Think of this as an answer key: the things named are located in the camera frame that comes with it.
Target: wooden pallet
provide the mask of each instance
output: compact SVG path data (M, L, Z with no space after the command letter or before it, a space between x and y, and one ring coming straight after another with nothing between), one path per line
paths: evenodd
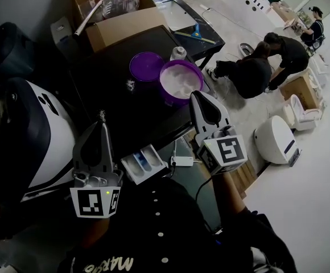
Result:
M195 134L196 132L193 129L184 136L190 147L192 146L191 141L193 140ZM205 165L201 165L201 170L203 172L204 179L209 179L211 177ZM246 189L249 188L251 184L254 183L257 179L257 174L250 160L248 160L245 164L237 168L235 171L232 171L230 174L240 196L242 197L242 199L244 199L246 197Z

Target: dark hair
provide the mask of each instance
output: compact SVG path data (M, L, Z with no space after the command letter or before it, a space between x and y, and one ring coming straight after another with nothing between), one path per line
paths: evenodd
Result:
M253 58L267 59L270 54L270 45L265 42L259 42L255 51L252 53Z
M322 18L323 12L318 7L314 6L312 11L317 12L318 16Z
M265 35L263 41L268 44L282 44L283 39L274 32L269 32Z

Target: tiled floor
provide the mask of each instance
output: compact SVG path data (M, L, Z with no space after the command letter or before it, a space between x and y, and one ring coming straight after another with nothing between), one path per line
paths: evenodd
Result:
M217 33L226 42L223 49L215 54L208 65L215 65L216 60L237 60L241 57L238 48L240 43L248 43L255 47L262 40L259 36L241 27L242 22L233 17L232 9L227 8L221 0L184 0L197 13L203 14L204 9L200 5L215 8L217 11L227 16L236 25L221 14L211 10L203 14L203 18L208 20L217 31ZM273 68L280 63L280 58L271 57L269 59ZM253 141L254 130L268 118L268 113L272 112L276 106L283 102L283 97L277 90L271 94L261 94L257 98L245 100L240 97L229 80L220 80L214 82L205 74L206 81L211 85L224 106L227 108L232 124L234 124L239 133L244 136L247 154L256 171L259 171L265 162L258 153Z

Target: purple bowl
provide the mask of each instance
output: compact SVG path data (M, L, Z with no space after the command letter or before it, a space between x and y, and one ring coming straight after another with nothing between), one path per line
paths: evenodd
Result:
M162 67L159 77L161 77L161 74L165 71L165 69L175 66L175 65L183 65L183 66L187 67L188 69L194 71L194 73L197 74L199 81L200 81L200 90L203 90L203 85L204 85L203 74L201 73L201 71L195 64L192 64L185 60L174 60L174 61L167 62ZM166 104L168 104L170 106L173 106L173 105L174 106L183 106L183 105L189 103L189 98L181 99L181 98L174 97L173 95L167 93L166 90L164 89L164 87L162 87L161 82L160 82L160 93L161 93L162 97L165 99Z
M141 52L130 62L130 72L137 80L150 82L159 79L164 60L153 52Z

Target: robotic arm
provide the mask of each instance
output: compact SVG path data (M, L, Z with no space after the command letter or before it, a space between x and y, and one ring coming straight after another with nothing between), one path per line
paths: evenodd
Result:
M212 96L194 91L190 97L195 125L195 153L211 175L237 169L247 161L241 135L229 123L226 108ZM71 195L78 217L108 218L116 213L123 172L112 162L104 122L89 127L73 149L75 187Z

